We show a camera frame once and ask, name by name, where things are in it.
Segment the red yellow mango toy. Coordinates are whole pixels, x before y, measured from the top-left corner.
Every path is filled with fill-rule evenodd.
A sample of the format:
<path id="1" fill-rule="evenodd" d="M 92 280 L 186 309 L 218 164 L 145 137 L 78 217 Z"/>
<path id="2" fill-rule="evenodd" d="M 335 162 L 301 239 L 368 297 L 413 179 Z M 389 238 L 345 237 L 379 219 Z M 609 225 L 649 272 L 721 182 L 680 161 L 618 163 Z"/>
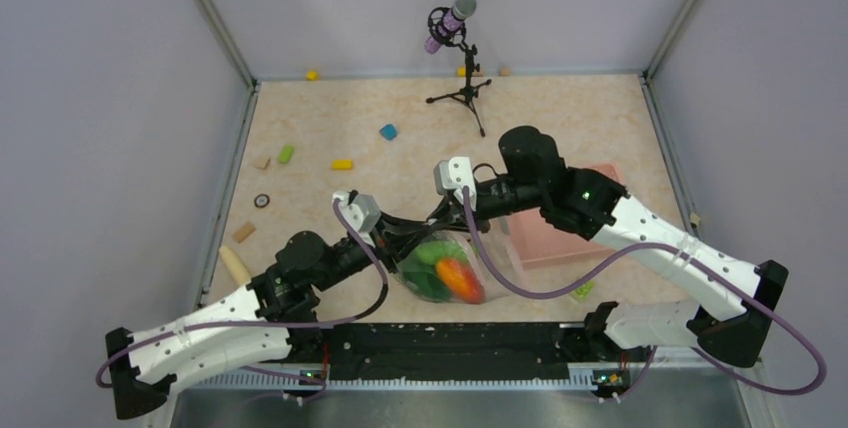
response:
<path id="1" fill-rule="evenodd" d="M 482 304 L 485 290 L 471 266 L 456 258 L 442 258 L 435 265 L 438 278 L 459 300 L 469 304 Z"/>

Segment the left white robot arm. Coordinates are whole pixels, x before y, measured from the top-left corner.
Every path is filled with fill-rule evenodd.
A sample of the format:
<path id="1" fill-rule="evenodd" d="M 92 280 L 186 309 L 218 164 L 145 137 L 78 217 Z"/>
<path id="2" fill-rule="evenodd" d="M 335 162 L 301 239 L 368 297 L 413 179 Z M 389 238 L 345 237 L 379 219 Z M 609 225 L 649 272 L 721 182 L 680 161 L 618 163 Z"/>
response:
<path id="1" fill-rule="evenodd" d="M 96 384 L 111 391 L 115 415 L 130 420 L 163 406 L 170 395 L 232 368 L 289 355 L 308 361 L 324 330 L 359 321 L 386 301 L 388 287 L 362 312 L 320 321 L 316 295 L 375 266 L 381 279 L 435 227 L 382 213 L 363 233 L 352 227 L 333 245 L 312 231 L 293 235 L 262 274 L 216 303 L 141 332 L 117 328 L 105 337 L 108 358 Z"/>

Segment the green bok choy toy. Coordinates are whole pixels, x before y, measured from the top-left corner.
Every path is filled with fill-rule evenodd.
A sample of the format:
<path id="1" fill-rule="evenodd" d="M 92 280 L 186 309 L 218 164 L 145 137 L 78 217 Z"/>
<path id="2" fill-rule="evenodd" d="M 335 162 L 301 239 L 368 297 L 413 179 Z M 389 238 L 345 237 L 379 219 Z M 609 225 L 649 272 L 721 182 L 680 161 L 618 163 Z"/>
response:
<path id="1" fill-rule="evenodd" d="M 468 261 L 465 250 L 457 242 L 427 241 L 397 264 L 400 280 L 421 299 L 450 302 L 453 294 L 436 272 L 436 264 L 444 258 Z"/>

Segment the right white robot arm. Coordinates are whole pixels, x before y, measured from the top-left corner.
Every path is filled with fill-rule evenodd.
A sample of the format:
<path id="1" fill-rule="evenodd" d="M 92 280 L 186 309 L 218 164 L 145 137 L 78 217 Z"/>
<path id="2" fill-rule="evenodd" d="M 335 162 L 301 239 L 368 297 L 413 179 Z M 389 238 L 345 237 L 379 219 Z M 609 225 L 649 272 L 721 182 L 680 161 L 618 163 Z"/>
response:
<path id="1" fill-rule="evenodd" d="M 601 304 L 586 319 L 586 345 L 600 360 L 647 346 L 696 348 L 739 368 L 758 360 L 774 309 L 788 278 L 772 260 L 759 265 L 733 258 L 648 209 L 621 183 L 589 168 L 570 167 L 555 140 L 519 126 L 498 142 L 506 171 L 487 181 L 467 157 L 440 161 L 438 194 L 463 220 L 470 201 L 475 221 L 538 210 L 546 223 L 630 257 L 683 289 L 682 302 Z"/>

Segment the clear zip top bag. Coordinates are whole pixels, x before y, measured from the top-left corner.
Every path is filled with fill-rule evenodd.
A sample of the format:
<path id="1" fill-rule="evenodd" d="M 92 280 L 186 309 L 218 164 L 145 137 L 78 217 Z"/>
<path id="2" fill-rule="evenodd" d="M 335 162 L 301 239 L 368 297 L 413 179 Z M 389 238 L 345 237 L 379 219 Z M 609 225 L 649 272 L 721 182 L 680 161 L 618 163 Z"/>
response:
<path id="1" fill-rule="evenodd" d="M 480 241 L 497 271 L 527 289 L 525 270 L 508 236 L 493 229 L 482 233 Z M 432 303 L 480 305 L 511 294 L 488 270 L 467 233 L 433 233 L 396 266 L 395 278 L 416 297 Z"/>

